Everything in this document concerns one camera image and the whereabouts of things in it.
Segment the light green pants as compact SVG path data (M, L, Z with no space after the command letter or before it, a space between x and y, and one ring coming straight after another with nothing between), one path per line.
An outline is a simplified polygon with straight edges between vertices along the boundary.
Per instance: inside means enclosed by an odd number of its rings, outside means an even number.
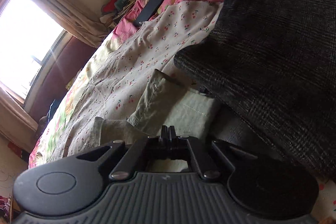
M106 106L90 121L83 150L113 140L133 144L159 135L162 125L201 140L207 136L234 139L236 117L205 90L188 88L157 69L139 82L139 88L130 80L125 84L114 89Z

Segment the cherry print bed sheet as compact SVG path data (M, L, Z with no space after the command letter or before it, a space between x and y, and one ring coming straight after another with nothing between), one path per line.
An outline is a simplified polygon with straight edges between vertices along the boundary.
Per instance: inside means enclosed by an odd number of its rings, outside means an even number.
M206 1L182 1L168 6L154 20L145 22L118 50L108 53L80 92L65 128L60 132L48 130L41 137L40 144L46 150L37 155L42 162L85 151L82 148L88 139L90 121L106 106L114 89L125 87L127 80L136 82L139 88L139 82L147 80L157 69L197 88L196 81L175 67L174 55L184 47L198 44L213 30L222 6Z

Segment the pink floral bedspread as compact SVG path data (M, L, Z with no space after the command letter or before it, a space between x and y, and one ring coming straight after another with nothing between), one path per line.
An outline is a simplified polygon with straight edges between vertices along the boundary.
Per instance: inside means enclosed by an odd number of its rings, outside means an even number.
M89 130L94 119L129 118L154 71L197 88L174 55L213 30L223 0L164 0L136 27L150 1L136 0L78 74L30 154L30 168L96 146Z

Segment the beige window curtain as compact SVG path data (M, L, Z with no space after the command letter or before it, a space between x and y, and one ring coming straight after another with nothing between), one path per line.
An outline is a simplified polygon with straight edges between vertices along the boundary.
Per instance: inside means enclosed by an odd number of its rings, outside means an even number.
M108 28L79 0L32 0L57 24L81 42L99 47L108 36Z

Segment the dark plaid folded garment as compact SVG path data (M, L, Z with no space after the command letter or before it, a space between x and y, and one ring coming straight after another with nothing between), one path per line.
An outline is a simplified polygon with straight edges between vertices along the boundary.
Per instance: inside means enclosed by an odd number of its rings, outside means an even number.
M174 63L280 154L335 179L335 0L224 0Z

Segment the cluttered bedside table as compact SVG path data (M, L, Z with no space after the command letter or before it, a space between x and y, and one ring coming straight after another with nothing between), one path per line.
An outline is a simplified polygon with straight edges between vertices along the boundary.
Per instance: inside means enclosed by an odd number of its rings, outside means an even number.
M100 22L111 28L117 24L136 0L109 0L101 7Z

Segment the window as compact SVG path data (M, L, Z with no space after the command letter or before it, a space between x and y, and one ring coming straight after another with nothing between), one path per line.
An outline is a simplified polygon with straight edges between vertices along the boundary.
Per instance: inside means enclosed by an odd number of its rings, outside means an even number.
M1 8L1 83L25 99L65 33L32 0L8 0Z

